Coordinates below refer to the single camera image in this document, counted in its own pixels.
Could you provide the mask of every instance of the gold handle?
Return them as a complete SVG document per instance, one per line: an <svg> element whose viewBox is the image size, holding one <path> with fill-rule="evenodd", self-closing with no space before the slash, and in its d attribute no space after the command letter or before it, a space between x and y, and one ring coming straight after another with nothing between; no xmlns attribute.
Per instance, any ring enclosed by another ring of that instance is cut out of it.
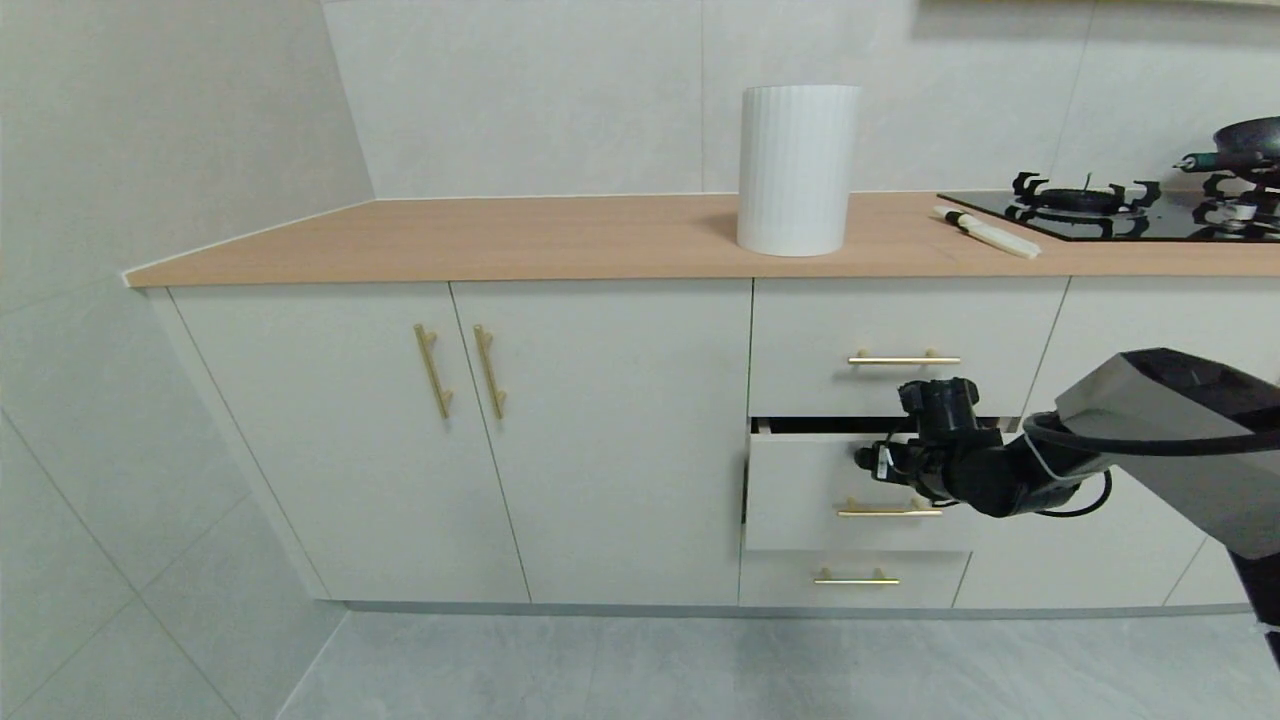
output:
<svg viewBox="0 0 1280 720"><path fill-rule="evenodd" d="M476 347L480 348L480 364L484 365L484 379L489 384L489 398L493 400L493 414L502 420L502 404L507 401L507 393L498 389L498 380L493 378L493 359L489 357L493 334L484 332L484 325L476 325L475 331Z"/></svg>
<svg viewBox="0 0 1280 720"><path fill-rule="evenodd" d="M942 511L929 507L920 497L913 497L909 507L863 507L849 498L845 507L836 511L841 518L941 518Z"/></svg>
<svg viewBox="0 0 1280 720"><path fill-rule="evenodd" d="M872 357L865 350L849 359L850 365L959 365L959 357L943 357L932 347L919 357Z"/></svg>
<svg viewBox="0 0 1280 720"><path fill-rule="evenodd" d="M886 578L884 570L877 568L870 578L832 578L831 569L823 568L818 577L813 579L815 585L900 585L902 580Z"/></svg>
<svg viewBox="0 0 1280 720"><path fill-rule="evenodd" d="M449 419L449 402L453 400L453 391L440 387L440 373L435 369L435 357L431 347L435 345L435 333L422 329L422 325L413 325L413 334L417 336L417 350L422 354L422 364L426 365L426 377L431 379L431 391L435 392L435 404L440 407L440 416Z"/></svg>

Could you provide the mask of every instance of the white wall tile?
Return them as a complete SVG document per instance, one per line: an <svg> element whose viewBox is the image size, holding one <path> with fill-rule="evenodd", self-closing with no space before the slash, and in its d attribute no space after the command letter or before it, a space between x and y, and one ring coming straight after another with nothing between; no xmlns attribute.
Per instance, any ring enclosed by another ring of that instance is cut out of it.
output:
<svg viewBox="0 0 1280 720"><path fill-rule="evenodd" d="M242 717L274 717L347 612L307 596L252 498L142 600Z"/></svg>
<svg viewBox="0 0 1280 720"><path fill-rule="evenodd" d="M131 602L10 720L236 720L141 601Z"/></svg>
<svg viewBox="0 0 1280 720"><path fill-rule="evenodd" d="M379 197L700 187L696 0L325 5Z"/></svg>
<svg viewBox="0 0 1280 720"><path fill-rule="evenodd" d="M1276 77L1276 8L1100 3L1053 174L1199 187L1172 164L1222 126L1280 115Z"/></svg>
<svg viewBox="0 0 1280 720"><path fill-rule="evenodd" d="M1091 3L707 0L705 190L735 191L742 90L863 87L856 190L1002 187L1047 168Z"/></svg>
<svg viewBox="0 0 1280 720"><path fill-rule="evenodd" d="M247 493L146 297L116 278L0 316L5 411L136 588Z"/></svg>
<svg viewBox="0 0 1280 720"><path fill-rule="evenodd" d="M12 309L371 197L308 0L9 0L0 45Z"/></svg>
<svg viewBox="0 0 1280 720"><path fill-rule="evenodd" d="M0 421L0 688L14 708L133 598L8 418Z"/></svg>

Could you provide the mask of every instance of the white cylindrical container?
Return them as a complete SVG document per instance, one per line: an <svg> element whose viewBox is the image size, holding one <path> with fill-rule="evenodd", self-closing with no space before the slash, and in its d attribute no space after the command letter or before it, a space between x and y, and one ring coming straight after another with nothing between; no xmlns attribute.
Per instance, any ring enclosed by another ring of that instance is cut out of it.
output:
<svg viewBox="0 0 1280 720"><path fill-rule="evenodd" d="M786 85L742 94L739 245L799 258L845 243L859 90Z"/></svg>

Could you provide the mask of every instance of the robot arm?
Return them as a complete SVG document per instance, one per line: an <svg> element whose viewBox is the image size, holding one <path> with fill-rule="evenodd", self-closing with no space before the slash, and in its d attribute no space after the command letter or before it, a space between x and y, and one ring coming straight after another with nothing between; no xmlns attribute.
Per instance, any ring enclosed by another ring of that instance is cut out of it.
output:
<svg viewBox="0 0 1280 720"><path fill-rule="evenodd" d="M855 454L877 480L995 518L1070 518L1106 501L1120 465L1226 546L1260 621L1280 628L1280 388L1172 350L1121 352L1009 445L979 427L970 380L913 382L899 396L919 437ZM1052 511L1097 473L1107 473L1098 501ZM1280 664L1280 630L1267 641Z"/></svg>

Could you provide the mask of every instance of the cabinet door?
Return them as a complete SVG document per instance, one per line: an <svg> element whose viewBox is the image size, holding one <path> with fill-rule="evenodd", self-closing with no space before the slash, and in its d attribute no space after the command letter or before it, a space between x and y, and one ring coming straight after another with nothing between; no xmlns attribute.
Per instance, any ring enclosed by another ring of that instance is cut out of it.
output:
<svg viewBox="0 0 1280 720"><path fill-rule="evenodd" d="M750 281L453 292L532 601L736 603Z"/></svg>
<svg viewBox="0 0 1280 720"><path fill-rule="evenodd" d="M1156 607L1204 534L1123 470L1083 518L982 518L956 607ZM1070 510L1093 502L1085 480Z"/></svg>
<svg viewBox="0 0 1280 720"><path fill-rule="evenodd" d="M1275 382L1276 310L1275 279L1071 278L1027 410L1052 410L1059 393L1108 357L1144 347L1183 350ZM1085 483L1074 506L1096 497L1096 483ZM1116 473L1115 495L1094 515L984 527L957 607L1161 605L1204 538L1124 473Z"/></svg>
<svg viewBox="0 0 1280 720"><path fill-rule="evenodd" d="M173 293L335 600L529 601L448 286Z"/></svg>

